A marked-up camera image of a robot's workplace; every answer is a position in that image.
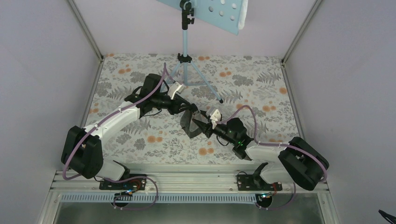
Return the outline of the light blue music stand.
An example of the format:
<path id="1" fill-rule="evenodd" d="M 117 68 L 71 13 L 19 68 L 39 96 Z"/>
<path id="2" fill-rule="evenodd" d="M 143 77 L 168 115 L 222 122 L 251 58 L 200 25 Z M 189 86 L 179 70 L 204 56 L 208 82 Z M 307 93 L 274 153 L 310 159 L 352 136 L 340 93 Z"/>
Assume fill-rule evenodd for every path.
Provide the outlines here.
<path id="1" fill-rule="evenodd" d="M 175 72 L 182 66 L 186 86 L 207 86 L 215 98 L 220 103 L 224 103 L 222 97 L 198 69 L 192 57 L 188 55 L 188 28 L 194 24 L 196 19 L 199 19 L 231 34 L 238 35 L 240 31 L 238 20 L 242 0 L 161 0 L 160 2 L 181 11 L 183 51 L 177 55 L 178 63 L 171 75 L 175 75 Z M 194 68 L 204 81 L 203 83 L 192 84 L 188 82 L 188 65 Z"/>

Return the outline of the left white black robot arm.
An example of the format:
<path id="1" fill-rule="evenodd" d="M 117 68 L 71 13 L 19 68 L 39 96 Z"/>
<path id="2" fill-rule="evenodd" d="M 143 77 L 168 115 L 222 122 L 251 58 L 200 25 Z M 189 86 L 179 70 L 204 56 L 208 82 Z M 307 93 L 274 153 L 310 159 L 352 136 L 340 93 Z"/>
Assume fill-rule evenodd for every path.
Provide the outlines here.
<path id="1" fill-rule="evenodd" d="M 129 169 L 119 162 L 104 159 L 104 143 L 122 128 L 139 120 L 153 109 L 165 109 L 171 115 L 194 113 L 197 110 L 195 104 L 178 95 L 183 85 L 175 82 L 166 92 L 161 92 L 164 78 L 164 75 L 147 75 L 143 85 L 102 120 L 86 127 L 74 126 L 68 131 L 61 155 L 65 180 L 77 176 L 86 179 L 100 177 L 110 180 L 118 189 L 124 189 L 129 185 Z"/>

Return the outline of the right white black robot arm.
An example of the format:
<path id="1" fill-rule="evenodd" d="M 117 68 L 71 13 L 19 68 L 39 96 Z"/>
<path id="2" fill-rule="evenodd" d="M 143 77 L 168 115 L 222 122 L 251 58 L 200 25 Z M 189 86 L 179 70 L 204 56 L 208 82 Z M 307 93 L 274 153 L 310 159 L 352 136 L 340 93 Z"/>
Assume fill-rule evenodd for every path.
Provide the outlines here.
<path id="1" fill-rule="evenodd" d="M 197 119 L 193 122 L 207 138 L 216 135 L 231 144 L 239 159 L 261 162 L 251 175 L 237 176 L 239 190 L 273 190 L 277 189 L 277 184 L 294 182 L 312 191 L 324 180 L 329 168 L 328 161 L 300 137 L 294 137 L 287 144 L 257 144 L 248 136 L 239 118 L 215 127 Z"/>

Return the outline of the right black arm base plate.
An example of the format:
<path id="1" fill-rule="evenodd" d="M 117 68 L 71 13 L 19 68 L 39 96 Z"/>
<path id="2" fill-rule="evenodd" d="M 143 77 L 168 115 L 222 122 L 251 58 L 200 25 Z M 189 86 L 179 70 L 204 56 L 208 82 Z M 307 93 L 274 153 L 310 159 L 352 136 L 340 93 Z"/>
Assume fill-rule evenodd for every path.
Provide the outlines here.
<path id="1" fill-rule="evenodd" d="M 266 183 L 260 178 L 254 178 L 253 175 L 238 173 L 236 175 L 238 191 L 282 191 L 282 184 Z"/>

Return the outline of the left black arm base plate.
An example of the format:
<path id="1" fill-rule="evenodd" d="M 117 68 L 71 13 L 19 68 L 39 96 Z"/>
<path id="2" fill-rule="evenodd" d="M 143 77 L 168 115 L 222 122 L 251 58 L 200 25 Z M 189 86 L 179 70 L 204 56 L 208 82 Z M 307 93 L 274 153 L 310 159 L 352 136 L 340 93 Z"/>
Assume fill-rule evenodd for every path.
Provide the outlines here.
<path id="1" fill-rule="evenodd" d="M 133 177 L 134 179 L 115 183 L 108 180 L 101 180 L 99 184 L 100 190 L 121 190 L 121 191 L 139 191 L 145 190 L 147 175 L 146 174 L 129 174 L 128 178 Z"/>

